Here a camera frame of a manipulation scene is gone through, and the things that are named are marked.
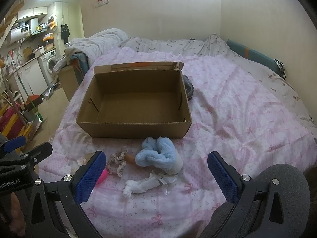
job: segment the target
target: pink object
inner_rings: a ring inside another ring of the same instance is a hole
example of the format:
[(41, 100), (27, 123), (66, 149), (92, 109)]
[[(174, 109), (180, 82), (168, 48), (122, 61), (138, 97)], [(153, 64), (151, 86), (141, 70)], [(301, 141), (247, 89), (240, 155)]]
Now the pink object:
[(221, 55), (183, 57), (117, 47), (96, 59), (70, 100), (52, 142), (54, 153), (39, 165), (45, 182), (68, 175), (70, 162), (82, 157), (84, 151), (101, 150), (108, 158), (123, 146), (134, 153), (140, 149), (142, 139), (92, 138), (76, 124), (76, 117), (94, 66), (143, 61), (184, 62), (182, 72), (195, 88), (189, 101), (192, 125), (183, 139), (172, 140), (183, 159), (183, 169), (167, 196), (158, 188), (125, 199), (122, 191), (128, 179), (149, 177), (147, 171), (130, 164), (125, 166), (123, 178), (109, 175), (107, 182), (96, 185), (81, 206), (104, 237), (198, 236), (215, 208), (225, 202), (207, 166), (210, 151), (217, 150), (240, 174), (252, 178), (274, 164), (291, 164), (304, 171), (316, 162), (316, 144), (310, 131), (232, 61)]
[(107, 178), (107, 176), (108, 176), (108, 172), (107, 172), (107, 170), (105, 169), (105, 170), (102, 171), (102, 173), (101, 173), (101, 175), (100, 175), (98, 181), (96, 182), (96, 185), (99, 184), (99, 183), (101, 183), (101, 182), (103, 182), (103, 181)]

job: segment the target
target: kitchen cabinet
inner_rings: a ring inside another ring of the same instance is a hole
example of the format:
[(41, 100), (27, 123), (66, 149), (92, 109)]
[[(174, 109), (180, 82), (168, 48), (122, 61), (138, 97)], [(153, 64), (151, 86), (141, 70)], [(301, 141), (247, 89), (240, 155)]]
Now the kitchen cabinet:
[(33, 15), (34, 16), (45, 15), (45, 14), (47, 14), (47, 7), (33, 8)]
[(34, 16), (34, 9), (33, 8), (18, 11), (18, 20), (27, 20), (33, 16)]
[[(29, 95), (41, 95), (48, 88), (37, 59), (18, 69), (18, 73)], [(23, 99), (26, 101), (28, 97), (18, 79), (17, 73), (12, 73), (7, 79), (12, 91), (21, 93)]]

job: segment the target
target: blue gripper pad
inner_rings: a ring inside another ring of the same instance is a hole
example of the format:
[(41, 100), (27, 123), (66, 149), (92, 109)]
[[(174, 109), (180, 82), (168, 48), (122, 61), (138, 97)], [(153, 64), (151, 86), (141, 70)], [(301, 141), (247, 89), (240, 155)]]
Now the blue gripper pad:
[(12, 152), (13, 150), (24, 146), (26, 144), (26, 138), (24, 136), (19, 136), (16, 137), (12, 140), (7, 141), (4, 144), (4, 152), (9, 153)]
[(81, 166), (76, 173), (80, 174), (81, 170), (86, 170), (82, 178), (75, 186), (75, 201), (78, 204), (86, 202), (93, 191), (96, 182), (106, 167), (106, 155), (102, 151), (96, 151), (86, 165)]
[(239, 201), (238, 186), (232, 179), (228, 171), (225, 169), (225, 167), (228, 167), (229, 165), (227, 165), (222, 158), (221, 160), (223, 161), (222, 163), (215, 155), (215, 151), (209, 153), (207, 159), (208, 168), (214, 176), (226, 200), (233, 204), (237, 204), (237, 202)]

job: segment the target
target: metal bolt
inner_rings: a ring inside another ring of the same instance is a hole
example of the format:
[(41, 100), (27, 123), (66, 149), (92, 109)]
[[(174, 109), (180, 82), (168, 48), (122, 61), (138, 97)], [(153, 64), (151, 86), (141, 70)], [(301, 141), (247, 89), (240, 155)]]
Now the metal bolt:
[(243, 175), (243, 176), (242, 176), (242, 179), (245, 180), (245, 181), (250, 181), (250, 180), (251, 180), (251, 177), (248, 176), (248, 175)]
[(36, 179), (34, 183), (35, 183), (35, 185), (40, 185), (40, 184), (41, 184), (41, 182), (42, 182), (42, 180), (41, 180), (41, 179)]
[(273, 179), (273, 180), (272, 180), (272, 183), (274, 183), (275, 185), (278, 185), (280, 182), (279, 182), (279, 180), (277, 180), (277, 179)]
[(63, 180), (64, 181), (70, 181), (72, 179), (72, 176), (64, 176)]

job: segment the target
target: cardboard carton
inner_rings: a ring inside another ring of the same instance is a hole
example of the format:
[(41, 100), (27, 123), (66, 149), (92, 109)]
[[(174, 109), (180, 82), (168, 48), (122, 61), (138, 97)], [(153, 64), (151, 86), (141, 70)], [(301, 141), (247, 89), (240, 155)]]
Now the cardboard carton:
[(183, 138), (191, 114), (179, 63), (96, 66), (76, 123), (92, 137)]

